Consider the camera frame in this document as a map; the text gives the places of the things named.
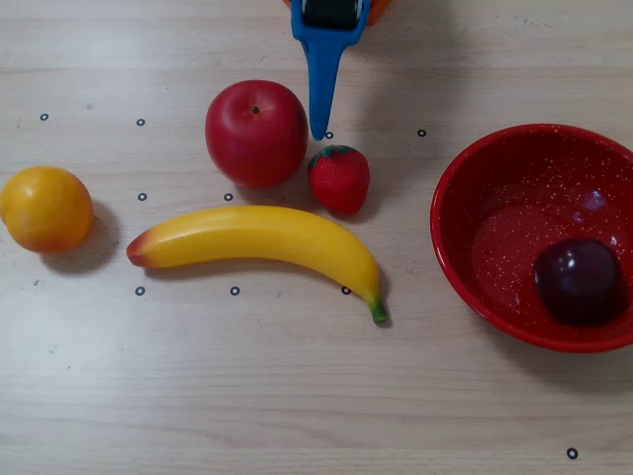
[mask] orange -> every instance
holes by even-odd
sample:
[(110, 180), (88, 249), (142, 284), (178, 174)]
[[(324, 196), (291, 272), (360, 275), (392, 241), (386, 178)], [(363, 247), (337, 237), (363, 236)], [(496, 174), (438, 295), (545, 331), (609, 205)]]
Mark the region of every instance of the orange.
[(14, 175), (0, 194), (0, 218), (11, 237), (33, 252), (73, 250), (92, 226), (92, 200), (75, 175), (34, 166)]

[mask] speckled bowl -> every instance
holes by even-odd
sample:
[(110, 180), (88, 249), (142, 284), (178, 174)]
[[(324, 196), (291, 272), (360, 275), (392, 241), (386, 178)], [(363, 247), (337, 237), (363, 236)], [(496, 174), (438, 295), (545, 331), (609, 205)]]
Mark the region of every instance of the speckled bowl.
[(597, 328), (557, 322), (534, 284), (537, 255), (565, 238), (595, 238), (617, 255), (633, 296), (633, 153), (589, 131), (550, 124), (499, 131), (442, 176), (431, 235), (446, 277), (498, 329), (559, 351), (633, 342), (633, 310)]

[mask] wooden table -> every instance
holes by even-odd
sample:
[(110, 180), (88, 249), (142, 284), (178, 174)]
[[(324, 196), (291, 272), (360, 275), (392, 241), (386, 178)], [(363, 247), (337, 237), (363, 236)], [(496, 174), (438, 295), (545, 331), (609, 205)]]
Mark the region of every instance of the wooden table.
[(379, 329), (289, 265), (145, 274), (126, 259), (140, 232), (227, 192), (327, 216), (304, 172), (247, 192), (205, 147), (209, 103), (235, 81), (306, 102), (281, 0), (5, 0), (0, 183), (65, 167), (97, 221), (53, 258), (0, 231), (0, 473), (631, 470), (633, 352), (558, 354), (483, 323), (437, 265), (428, 212), (450, 160), (497, 129), (561, 122), (633, 146), (632, 16), (629, 0), (396, 0), (344, 56), (331, 142), (371, 160), (345, 226), (387, 276)]

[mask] toy fruit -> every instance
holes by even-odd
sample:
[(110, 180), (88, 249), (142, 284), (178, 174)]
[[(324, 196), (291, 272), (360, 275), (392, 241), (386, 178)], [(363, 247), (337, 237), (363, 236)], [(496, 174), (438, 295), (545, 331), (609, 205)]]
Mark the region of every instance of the toy fruit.
[(316, 198), (329, 210), (355, 215), (369, 189), (367, 159), (351, 146), (327, 146), (310, 160), (308, 181)]
[(0, 195), (0, 217), (11, 237), (33, 252), (73, 250), (92, 225), (92, 200), (83, 183), (55, 166), (13, 176)]
[(297, 171), (308, 150), (308, 119), (293, 92), (271, 81), (243, 81), (214, 100), (205, 126), (207, 148), (231, 180), (277, 186)]
[(548, 247), (536, 259), (534, 282), (547, 310), (568, 325), (608, 324), (627, 306), (620, 264), (599, 240), (573, 238)]
[(148, 268), (233, 258), (293, 262), (356, 292), (374, 322), (387, 319), (378, 265), (367, 247), (345, 228), (305, 211), (242, 206), (191, 213), (137, 237), (128, 246), (128, 258)]

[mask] plum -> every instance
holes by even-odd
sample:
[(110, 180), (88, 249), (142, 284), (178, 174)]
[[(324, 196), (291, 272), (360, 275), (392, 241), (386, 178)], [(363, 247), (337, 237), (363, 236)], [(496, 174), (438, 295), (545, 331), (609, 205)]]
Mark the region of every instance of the plum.
[(617, 257), (594, 239), (567, 239), (548, 247), (536, 259), (534, 281), (546, 309), (568, 325), (607, 324), (628, 304)]

